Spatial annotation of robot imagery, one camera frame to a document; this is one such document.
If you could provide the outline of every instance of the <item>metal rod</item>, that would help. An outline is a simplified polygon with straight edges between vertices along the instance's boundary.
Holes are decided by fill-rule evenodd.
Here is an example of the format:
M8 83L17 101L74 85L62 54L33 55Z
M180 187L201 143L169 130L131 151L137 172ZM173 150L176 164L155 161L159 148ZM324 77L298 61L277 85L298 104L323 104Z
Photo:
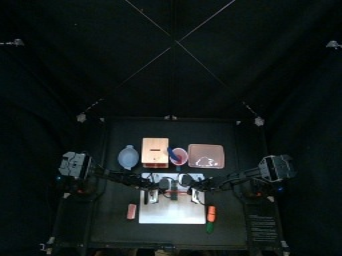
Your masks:
M171 47L168 47L160 54L157 54L156 57L155 57L151 61L148 61L148 63L147 63L141 68L139 68L139 69L135 71L135 73L133 73L128 78L125 78L125 79L123 80L123 82L121 82L117 86L113 87L113 90L117 89L119 87L121 87L121 86L132 79L132 77L133 77L137 73L140 73L141 70L144 70L144 69L151 65L151 63L152 63L169 49L171 49ZM80 114L85 114L101 101L104 101L104 98L108 97L110 94L112 94L112 91L108 92L100 99L97 99L97 100L94 101L94 103L92 103L92 104L85 108L85 110L84 110Z
M252 113L252 115L255 117L257 117L257 113L251 109L251 107L248 106L248 104L239 99L237 95L235 94L235 92L229 89L229 86L220 80L220 78L213 74L213 72L208 69L208 67L200 62L200 60L193 56L193 54L188 51L188 49L180 44L179 41L176 41L176 44L181 47L181 49L187 52L187 54L193 58L193 60L197 62L197 64L207 70L207 72L211 74L211 76L215 78L215 80L223 85L225 86L225 88L228 88L229 93L232 94L232 96L236 98L236 100L240 101L241 105L249 110L249 112Z
M235 0L229 1L179 40L181 42L232 3Z
M171 36L167 31L156 24L156 22L140 11L140 9L128 1L125 2L132 6L132 8L148 19L148 21L164 32L167 36Z

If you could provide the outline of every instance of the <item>black enclosure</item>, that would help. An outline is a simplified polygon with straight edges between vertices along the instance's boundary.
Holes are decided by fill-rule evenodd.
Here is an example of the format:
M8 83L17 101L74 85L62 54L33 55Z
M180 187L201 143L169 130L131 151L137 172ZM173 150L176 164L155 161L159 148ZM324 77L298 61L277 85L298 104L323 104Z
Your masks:
M0 254L40 254L66 151L86 150L114 168L127 122L163 120L159 131L172 137L173 125L191 122L188 131L200 132L201 122L228 120L209 140L236 138L245 123L252 128L241 138L257 138L253 129L264 137L225 171L253 167L264 152L294 158L298 175L279 199L292 254L342 255L340 13L338 0L2 0ZM131 132L140 145L143 134Z

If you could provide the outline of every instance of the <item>table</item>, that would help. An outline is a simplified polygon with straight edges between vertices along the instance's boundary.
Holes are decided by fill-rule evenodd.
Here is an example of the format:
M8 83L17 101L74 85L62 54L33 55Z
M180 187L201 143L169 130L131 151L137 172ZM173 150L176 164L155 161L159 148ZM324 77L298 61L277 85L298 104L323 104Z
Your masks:
M205 177L221 176L253 168L261 157L267 155L263 129L253 124L253 120L184 119L169 121L113 118L105 120L100 128L96 126L86 128L81 136L81 143L74 148L86 150L110 170L121 168L117 155L125 145L133 145L140 154L144 137L168 138L171 147L187 148L188 144L221 145L224 148L223 169L181 167L181 171L203 173ZM172 165L165 170L155 170L176 172ZM132 168L132 172L147 172L140 162ZM102 194L89 203L77 203L76 206L72 199L69 202L62 200L64 206L60 206L57 231L54 232L58 236L58 246L245 249L243 206L232 191L205 194L205 203L216 206L215 229L213 233L207 234L205 226L200 224L139 224L137 218L132 221L127 220L127 206L131 203L139 205L140 191L109 181L104 183ZM72 229L76 229L74 232L66 232L70 225Z

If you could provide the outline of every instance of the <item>white surface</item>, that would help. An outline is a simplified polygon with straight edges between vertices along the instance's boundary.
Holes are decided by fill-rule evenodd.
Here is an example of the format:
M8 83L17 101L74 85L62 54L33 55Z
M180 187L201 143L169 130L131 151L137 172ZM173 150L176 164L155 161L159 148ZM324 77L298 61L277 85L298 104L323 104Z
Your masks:
M203 174L191 173L193 179L204 179ZM153 180L159 182L163 177L176 179L177 173L153 173ZM140 192L139 223L141 224L205 224L205 209L201 204L191 202L187 189L177 185L177 200L171 200L159 195L159 202L144 204L144 192ZM204 193L199 192L200 202L204 204Z

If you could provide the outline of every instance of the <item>green object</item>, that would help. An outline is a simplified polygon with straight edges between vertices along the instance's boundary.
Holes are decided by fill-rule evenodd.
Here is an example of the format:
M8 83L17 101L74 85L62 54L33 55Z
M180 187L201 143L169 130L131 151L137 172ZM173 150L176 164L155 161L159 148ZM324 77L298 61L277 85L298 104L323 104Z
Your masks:
M211 234L213 232L213 222L207 221L207 233Z

